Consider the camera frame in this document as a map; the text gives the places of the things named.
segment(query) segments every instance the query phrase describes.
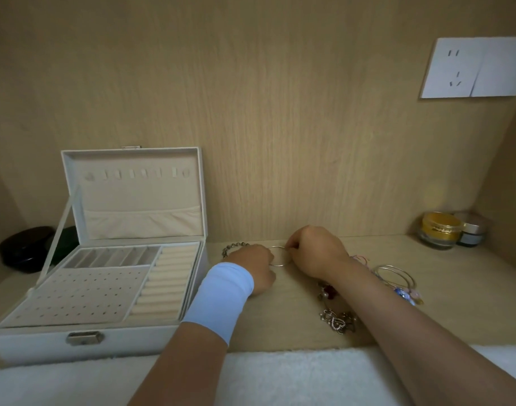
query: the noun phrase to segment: green object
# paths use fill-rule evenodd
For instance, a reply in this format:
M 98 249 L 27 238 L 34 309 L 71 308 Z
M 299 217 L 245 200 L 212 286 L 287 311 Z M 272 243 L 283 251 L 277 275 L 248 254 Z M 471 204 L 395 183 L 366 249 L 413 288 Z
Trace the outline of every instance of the green object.
M 51 242 L 53 242 L 53 237 L 46 241 L 46 250 L 48 251 L 51 247 Z M 57 248 L 53 254 L 51 265 L 57 265 L 59 262 L 61 262 L 61 260 L 66 258 L 70 252 L 76 249 L 78 245 L 79 240 L 76 227 L 69 226 L 68 228 L 64 228 L 60 234 L 59 243 L 57 244 Z

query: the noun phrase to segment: metal latch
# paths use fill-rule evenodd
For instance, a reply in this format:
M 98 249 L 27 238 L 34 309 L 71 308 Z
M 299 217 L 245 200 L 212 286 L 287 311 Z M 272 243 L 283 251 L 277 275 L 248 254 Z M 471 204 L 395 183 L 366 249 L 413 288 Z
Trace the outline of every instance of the metal latch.
M 66 343 L 72 346 L 98 345 L 104 340 L 104 334 L 98 331 L 72 332 L 66 337 Z

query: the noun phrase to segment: jar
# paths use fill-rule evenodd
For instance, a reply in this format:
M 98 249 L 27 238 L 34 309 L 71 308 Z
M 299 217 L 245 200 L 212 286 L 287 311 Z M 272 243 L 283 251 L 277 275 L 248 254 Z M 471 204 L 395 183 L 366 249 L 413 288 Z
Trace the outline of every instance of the jar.
M 455 217 L 463 223 L 463 230 L 457 244 L 467 248 L 479 245 L 488 230 L 488 220 L 469 212 L 457 212 Z
M 451 214 L 427 212 L 418 229 L 419 238 L 428 245 L 441 249 L 451 249 L 461 236 L 463 223 Z

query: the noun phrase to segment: silver jar lid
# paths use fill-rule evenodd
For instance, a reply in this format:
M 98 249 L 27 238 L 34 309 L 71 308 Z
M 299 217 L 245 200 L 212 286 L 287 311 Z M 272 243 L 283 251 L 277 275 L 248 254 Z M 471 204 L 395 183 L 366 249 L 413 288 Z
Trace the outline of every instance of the silver jar lid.
M 463 232 L 479 235 L 488 230 L 489 221 L 480 215 L 470 212 L 456 212 L 453 216 L 463 222 Z

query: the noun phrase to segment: red gemstone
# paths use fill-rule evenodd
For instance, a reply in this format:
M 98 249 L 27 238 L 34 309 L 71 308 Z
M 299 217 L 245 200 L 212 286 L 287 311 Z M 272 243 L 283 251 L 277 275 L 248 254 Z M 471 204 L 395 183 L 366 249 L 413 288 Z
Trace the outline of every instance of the red gemstone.
M 328 299 L 330 299 L 330 300 L 331 300 L 331 299 L 333 299 L 333 298 L 335 298 L 335 297 L 338 295 L 338 293 L 337 293 L 337 291 L 335 290 L 335 288 L 334 288 L 334 287 L 332 287 L 331 285 L 325 286 L 325 287 L 323 288 L 323 290 L 324 290 L 324 292 L 326 292 L 326 293 L 327 293 L 327 298 L 328 298 Z

